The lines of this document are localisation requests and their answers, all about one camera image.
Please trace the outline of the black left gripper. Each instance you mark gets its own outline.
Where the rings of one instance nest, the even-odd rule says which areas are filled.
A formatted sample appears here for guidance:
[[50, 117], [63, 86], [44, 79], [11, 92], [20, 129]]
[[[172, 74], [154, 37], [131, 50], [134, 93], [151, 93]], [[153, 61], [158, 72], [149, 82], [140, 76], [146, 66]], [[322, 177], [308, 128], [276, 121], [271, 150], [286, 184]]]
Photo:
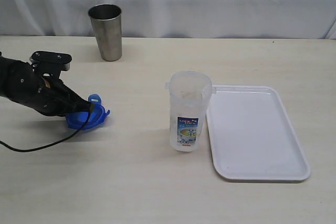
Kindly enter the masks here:
[[45, 116], [65, 116], [91, 110], [91, 102], [81, 98], [60, 79], [61, 72], [70, 69], [70, 54], [36, 51], [30, 61], [34, 75], [42, 81], [34, 99], [38, 103], [36, 111]]

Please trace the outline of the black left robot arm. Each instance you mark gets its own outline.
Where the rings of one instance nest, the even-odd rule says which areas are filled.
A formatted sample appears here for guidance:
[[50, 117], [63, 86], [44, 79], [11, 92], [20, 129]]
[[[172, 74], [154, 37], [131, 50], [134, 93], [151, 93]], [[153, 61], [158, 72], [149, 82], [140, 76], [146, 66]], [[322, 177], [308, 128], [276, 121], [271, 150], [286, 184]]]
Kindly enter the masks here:
[[29, 107], [45, 116], [66, 116], [90, 112], [84, 100], [60, 79], [68, 71], [72, 56], [59, 52], [36, 51], [30, 62], [1, 56], [1, 97]]

